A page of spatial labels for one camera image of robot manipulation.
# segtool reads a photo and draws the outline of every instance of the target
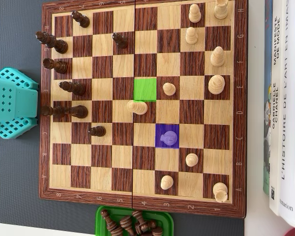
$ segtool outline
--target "chessboard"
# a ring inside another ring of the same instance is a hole
[[[197,4],[201,19],[189,20]],[[243,218],[246,215],[248,1],[230,0],[228,15],[214,16],[214,0],[85,0],[43,4],[42,31],[68,44],[60,54],[42,45],[42,60],[64,61],[64,74],[42,66],[41,105],[83,105],[85,118],[40,117],[39,196],[71,201],[193,214]],[[87,28],[72,11],[89,18]],[[198,41],[186,43],[193,27]],[[128,39],[118,47],[112,34]],[[210,63],[216,47],[225,62]],[[221,75],[224,90],[208,83]],[[59,88],[63,81],[84,84],[83,96]],[[172,96],[163,85],[176,87]],[[147,112],[129,112],[143,101]],[[106,134],[88,134],[103,126]],[[167,131],[177,134],[168,146]],[[189,167],[186,156],[199,160]],[[164,190],[164,176],[173,185]],[[227,187],[217,202],[213,186]]]

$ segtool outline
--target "light square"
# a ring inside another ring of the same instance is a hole
[[[179,124],[179,101],[157,100],[156,123]]]
[[[179,125],[180,148],[203,148],[204,126],[202,124]]]
[[[132,169],[132,146],[113,145],[113,147],[112,147],[112,167],[113,168]]]
[[[157,54],[157,76],[179,76],[180,53]]]
[[[156,148],[155,170],[178,172],[179,149]]]

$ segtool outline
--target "dark brown pawn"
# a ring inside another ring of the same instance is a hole
[[[82,15],[78,11],[72,12],[72,18],[79,23],[79,25],[83,28],[86,28],[89,26],[89,18],[87,16]]]
[[[68,44],[65,41],[57,40],[55,36],[47,32],[36,32],[36,38],[41,44],[46,44],[48,48],[55,48],[58,53],[65,53],[68,50]]]
[[[45,58],[43,60],[43,66],[46,69],[55,69],[57,73],[64,74],[67,71],[67,63],[64,61],[54,61],[50,58]]]
[[[59,87],[78,96],[82,96],[85,93],[85,86],[81,83],[63,81],[59,83]]]
[[[122,36],[120,33],[113,33],[113,40],[120,48],[126,48],[128,46],[128,39],[125,36]]]

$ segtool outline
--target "gray mat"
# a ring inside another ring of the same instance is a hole
[[[45,0],[0,0],[0,69],[11,66],[40,82],[40,44]],[[15,140],[0,138],[0,223],[93,234],[97,205],[38,197],[39,126]],[[242,236],[244,220],[171,214],[175,235]]]

